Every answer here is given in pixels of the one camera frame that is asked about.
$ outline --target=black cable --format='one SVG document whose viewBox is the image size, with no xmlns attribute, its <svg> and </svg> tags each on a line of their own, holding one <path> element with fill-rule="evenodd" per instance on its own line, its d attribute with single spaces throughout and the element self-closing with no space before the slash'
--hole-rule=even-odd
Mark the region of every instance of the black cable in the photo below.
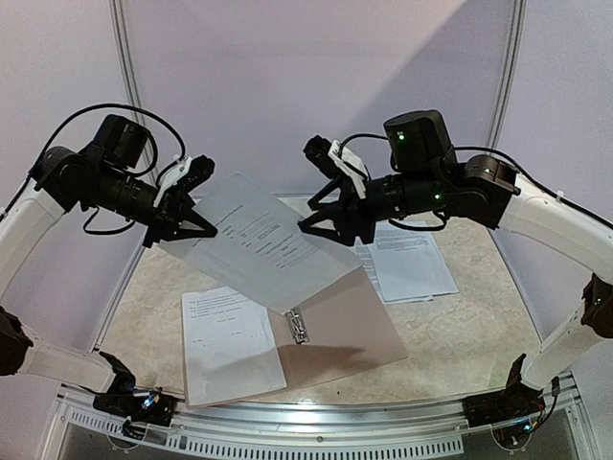
<svg viewBox="0 0 613 460">
<path fill-rule="evenodd" d="M 406 225 L 404 223 L 400 223 L 397 220 L 389 219 L 388 222 L 390 225 L 395 226 L 396 228 L 401 228 L 402 230 L 410 230 L 412 232 L 440 232 L 447 226 L 447 221 L 449 220 L 443 213 L 434 211 L 434 214 L 441 221 L 441 225 L 434 225 L 431 227 L 414 227 L 413 225 Z"/>
<path fill-rule="evenodd" d="M 87 226 L 92 223 L 92 220 L 94 220 L 94 218 L 98 215 L 98 212 L 100 211 L 100 208 L 98 206 L 93 206 L 93 208 L 95 209 L 94 213 L 89 218 L 87 218 L 87 220 L 83 224 L 83 232 L 85 232 L 87 235 L 95 235 L 97 237 L 112 237 L 113 235 L 119 235 L 120 233 L 126 232 L 136 223 L 136 220 L 133 220 L 128 225 L 125 225 L 121 228 L 115 228 L 113 230 L 89 230 Z"/>
<path fill-rule="evenodd" d="M 584 213 L 586 216 L 589 216 L 590 218 L 592 218 L 594 220 L 597 220 L 601 224 L 603 224 L 603 225 L 607 226 L 609 229 L 613 230 L 613 223 L 612 222 L 608 221 L 605 218 L 602 218 L 598 214 L 593 213 L 589 209 L 585 209 L 584 207 L 578 205 L 576 202 L 571 201 L 570 199 L 567 199 L 567 198 L 565 198 L 563 196 L 558 196 L 556 192 L 554 192 L 553 190 L 549 189 L 548 187 L 544 186 L 543 184 L 538 182 L 536 179 L 534 179 L 524 168 L 522 168 L 522 166 L 517 161 L 515 161 L 512 157 L 510 157 L 506 153 L 504 153 L 504 152 L 502 152 L 500 150 L 497 150 L 497 149 L 491 149 L 489 147 L 474 147 L 474 146 L 456 147 L 455 150 L 480 150 L 480 151 L 488 151 L 490 153 L 494 153 L 494 154 L 504 158 L 505 160 L 509 161 L 512 165 L 514 165 L 523 175 L 526 176 L 526 178 L 528 180 L 530 180 L 536 187 L 538 187 L 540 190 L 542 190 L 547 195 L 549 195 L 549 196 L 559 200 L 560 202 L 562 202 L 562 203 L 566 204 L 567 206 L 573 208 L 575 211 L 579 211 L 580 213 Z"/>
<path fill-rule="evenodd" d="M 19 197 L 21 196 L 21 194 L 23 194 L 23 192 L 26 190 L 26 187 L 28 187 L 28 184 L 30 183 L 30 179 L 32 179 L 32 169 L 34 168 L 34 166 L 42 159 L 43 155 L 45 154 L 45 152 L 49 149 L 49 147 L 51 146 L 52 142 L 54 142 L 54 140 L 56 139 L 57 135 L 73 120 L 75 120 L 78 116 L 83 115 L 84 113 L 88 113 L 88 112 L 92 112 L 94 110 L 100 110 L 103 108 L 119 108 L 122 110 L 130 110 L 133 112 L 137 112 L 140 113 L 142 115 L 145 115 L 149 118 L 151 118 L 152 120 L 155 120 L 156 122 L 158 122 L 160 125 L 162 125 L 163 127 L 165 127 L 168 131 L 170 131 L 170 133 L 174 136 L 174 138 L 176 139 L 176 141 L 179 143 L 179 146 L 181 148 L 181 153 L 179 154 L 179 159 L 182 160 L 185 158 L 186 155 L 186 148 L 185 148 L 185 143 L 183 142 L 183 139 L 181 138 L 181 135 L 176 131 L 176 129 L 174 129 L 174 127 L 172 127 L 172 125 L 170 123 L 168 123 L 166 120 L 164 120 L 162 117 L 160 117 L 159 115 L 156 115 L 153 112 L 150 112 L 148 110 L 145 110 L 143 108 L 140 107 L 136 107 L 134 105 L 128 105 L 126 103 L 97 103 L 94 105 L 89 105 L 88 107 L 82 108 L 81 110 L 76 111 L 75 113 L 73 113 L 72 115 L 70 115 L 66 120 L 64 120 L 54 131 L 54 133 L 51 135 L 51 137 L 49 138 L 49 140 L 45 143 L 44 147 L 42 148 L 42 150 L 40 151 L 40 154 L 36 157 L 36 160 L 34 161 L 34 165 L 30 168 L 30 170 L 28 171 L 28 174 L 26 175 L 26 180 L 23 182 L 23 184 L 21 185 L 21 187 L 19 188 L 19 190 L 17 191 L 17 193 L 11 198 L 11 201 L 9 201 L 9 204 L 7 205 L 7 207 L 5 208 L 5 212 L 0 216 L 0 221 L 4 218 L 5 214 L 11 210 L 12 206 L 15 204 L 15 202 L 17 201 L 17 199 L 19 199 Z M 149 173 L 151 170 L 149 171 L 145 171 L 145 172 L 138 172 L 138 174 L 142 174 L 142 173 Z"/>
<path fill-rule="evenodd" d="M 370 132 L 358 132 L 355 134 L 352 134 L 349 137 L 346 137 L 343 142 L 341 142 L 338 145 L 338 157 L 342 160 L 343 159 L 343 149 L 345 148 L 345 146 L 352 141 L 353 139 L 358 139 L 358 138 L 363 138 L 363 137 L 367 137 L 370 139 L 382 139 L 384 141 L 387 141 L 387 137 L 385 136 L 381 136 L 380 134 L 371 134 Z M 343 161 L 343 163 L 345 164 L 345 166 L 347 166 L 350 170 L 352 170 L 354 173 L 360 175 L 363 179 L 368 180 L 371 178 L 370 173 L 368 173 L 368 175 L 366 175 L 365 173 L 363 173 L 362 171 L 360 171 L 358 168 L 356 168 L 354 165 L 352 165 L 351 163 L 348 163 L 347 161 Z"/>
</svg>

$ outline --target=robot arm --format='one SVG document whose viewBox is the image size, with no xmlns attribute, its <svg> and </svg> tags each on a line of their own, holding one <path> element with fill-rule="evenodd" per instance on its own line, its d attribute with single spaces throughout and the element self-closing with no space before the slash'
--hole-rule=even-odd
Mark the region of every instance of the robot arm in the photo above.
<svg viewBox="0 0 613 460">
<path fill-rule="evenodd" d="M 343 152 L 319 136 L 309 141 L 306 157 L 331 181 L 309 202 L 315 213 L 299 223 L 301 229 L 346 245 L 356 237 L 369 243 L 377 221 L 432 211 L 443 221 L 438 229 L 451 217 L 472 219 L 541 242 L 593 271 L 582 310 L 513 364 L 506 389 L 465 400 L 472 426 L 532 413 L 535 404 L 542 405 L 543 388 L 560 372 L 600 341 L 613 338 L 613 225 L 535 185 L 516 164 L 489 155 L 459 163 L 439 112 L 411 112 L 384 126 L 398 173 L 379 179 L 357 171 L 334 172 L 329 158 L 342 158 Z M 352 185 L 358 177 L 364 197 Z M 321 202 L 335 189 L 340 191 L 337 200 Z M 326 220 L 333 230 L 318 226 Z"/>
<path fill-rule="evenodd" d="M 120 104 L 98 108 L 109 106 L 131 108 Z M 109 115 L 80 152 L 62 147 L 43 152 L 1 217 L 0 297 L 40 239 L 77 203 L 83 211 L 102 207 L 143 224 L 146 247 L 160 240 L 215 236 L 216 229 L 193 210 L 189 196 L 211 176 L 214 162 L 206 156 L 179 158 L 159 177 L 160 184 L 152 186 L 138 179 L 142 173 L 129 171 L 147 140 L 154 146 L 148 130 Z M 180 228 L 184 221 L 195 229 Z M 175 405 L 173 397 L 159 391 L 135 391 L 134 376 L 114 356 L 59 348 L 0 307 L 0 376 L 17 372 L 82 386 L 96 393 L 95 408 L 133 420 L 137 416 L 143 422 L 167 425 Z"/>
</svg>

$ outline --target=beige countertop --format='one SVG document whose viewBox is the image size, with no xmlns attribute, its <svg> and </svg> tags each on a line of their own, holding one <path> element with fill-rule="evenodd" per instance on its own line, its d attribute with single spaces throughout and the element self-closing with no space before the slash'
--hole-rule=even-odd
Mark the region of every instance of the beige countertop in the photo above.
<svg viewBox="0 0 613 460">
<path fill-rule="evenodd" d="M 306 201 L 286 202 L 307 214 Z M 429 216 L 415 220 L 437 223 Z M 387 305 L 408 357 L 372 371 L 253 398 L 268 403 L 394 403 L 503 386 L 538 344 L 534 325 L 488 231 L 453 219 L 434 238 L 459 293 Z M 221 284 L 159 247 L 143 253 L 102 342 L 142 386 L 183 394 L 181 294 Z"/>
</svg>

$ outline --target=printed document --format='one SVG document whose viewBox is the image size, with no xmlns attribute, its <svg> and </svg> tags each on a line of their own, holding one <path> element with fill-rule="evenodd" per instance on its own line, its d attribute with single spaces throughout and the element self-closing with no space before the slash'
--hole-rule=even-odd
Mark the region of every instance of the printed document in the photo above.
<svg viewBox="0 0 613 460">
<path fill-rule="evenodd" d="M 227 287 L 181 298 L 188 405 L 285 388 L 267 310 Z"/>
<path fill-rule="evenodd" d="M 360 267 L 348 248 L 304 234 L 298 213 L 240 174 L 205 195 L 195 211 L 217 236 L 160 246 L 273 311 L 297 307 Z"/>
<path fill-rule="evenodd" d="M 411 222 L 424 226 L 425 222 Z M 371 244 L 358 242 L 353 252 L 387 304 L 429 300 L 433 295 L 458 292 L 432 235 L 378 223 Z"/>
</svg>

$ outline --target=white bracket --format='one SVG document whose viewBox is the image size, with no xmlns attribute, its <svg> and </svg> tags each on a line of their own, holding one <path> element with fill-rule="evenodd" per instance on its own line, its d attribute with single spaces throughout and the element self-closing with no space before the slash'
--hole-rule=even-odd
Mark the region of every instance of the white bracket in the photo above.
<svg viewBox="0 0 613 460">
<path fill-rule="evenodd" d="M 328 156 L 334 162 L 334 165 L 343 172 L 349 179 L 352 180 L 353 186 L 355 187 L 355 191 L 360 199 L 366 198 L 366 186 L 364 185 L 364 177 L 368 177 L 368 171 L 366 171 L 366 167 L 364 166 L 364 162 L 362 159 L 353 153 L 351 150 L 347 149 L 347 147 L 343 147 L 343 156 L 339 156 L 338 148 L 341 143 L 338 140 L 334 140 L 332 145 L 328 150 Z M 352 170 L 347 165 L 352 165 L 358 171 L 361 171 L 364 175 L 360 175 L 354 170 Z"/>
<path fill-rule="evenodd" d="M 162 196 L 166 193 L 170 187 L 178 182 L 178 180 L 185 176 L 192 166 L 192 158 L 188 156 L 184 160 L 174 160 L 176 165 L 170 168 L 168 171 L 164 173 L 162 176 L 162 183 L 160 184 L 160 190 L 157 192 L 157 196 L 155 197 L 155 201 L 153 201 L 153 207 L 157 208 L 162 202 Z"/>
</svg>

